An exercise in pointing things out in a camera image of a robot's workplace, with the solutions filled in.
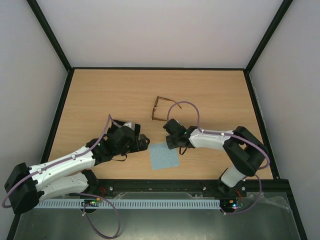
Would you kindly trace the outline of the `blue cleaning cloth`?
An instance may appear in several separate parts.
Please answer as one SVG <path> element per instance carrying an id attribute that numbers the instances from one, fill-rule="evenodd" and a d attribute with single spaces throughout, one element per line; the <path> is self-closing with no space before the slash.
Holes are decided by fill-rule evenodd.
<path id="1" fill-rule="evenodd" d="M 174 168 L 180 165 L 177 150 L 169 149 L 165 142 L 151 144 L 148 149 L 153 170 Z"/>

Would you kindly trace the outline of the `black glasses case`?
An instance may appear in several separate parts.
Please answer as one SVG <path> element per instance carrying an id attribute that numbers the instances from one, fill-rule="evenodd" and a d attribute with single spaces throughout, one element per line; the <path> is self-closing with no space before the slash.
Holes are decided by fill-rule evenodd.
<path id="1" fill-rule="evenodd" d="M 109 129 L 107 130 L 107 133 L 108 134 L 114 133 L 119 128 L 119 126 L 122 127 L 126 122 L 129 122 L 129 121 L 114 120 L 111 126 L 109 127 Z M 138 123 L 135 123 L 134 134 L 138 136 L 140 134 L 140 131 L 141 131 L 141 125 Z"/>

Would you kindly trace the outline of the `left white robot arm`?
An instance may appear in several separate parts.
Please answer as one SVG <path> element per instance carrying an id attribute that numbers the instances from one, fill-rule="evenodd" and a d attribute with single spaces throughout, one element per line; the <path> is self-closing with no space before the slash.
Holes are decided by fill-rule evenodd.
<path id="1" fill-rule="evenodd" d="M 6 196 L 1 205 L 19 215 L 46 199 L 93 192 L 98 180 L 92 167 L 115 156 L 145 151 L 149 144 L 150 139 L 139 130 L 123 125 L 113 131 L 105 130 L 99 138 L 56 160 L 33 166 L 17 164 L 4 184 Z"/>

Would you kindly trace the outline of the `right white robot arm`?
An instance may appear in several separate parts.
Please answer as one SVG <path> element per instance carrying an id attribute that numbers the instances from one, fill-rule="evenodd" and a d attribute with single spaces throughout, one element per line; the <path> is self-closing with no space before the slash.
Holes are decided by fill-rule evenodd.
<path id="1" fill-rule="evenodd" d="M 217 181 L 217 189 L 224 196 L 233 193 L 237 184 L 246 177 L 253 177 L 268 157 L 263 143 L 243 126 L 235 130 L 213 131 L 196 126 L 185 128 L 175 119 L 170 119 L 163 128 L 168 133 L 165 139 L 170 150 L 208 148 L 227 154 L 232 165 Z"/>

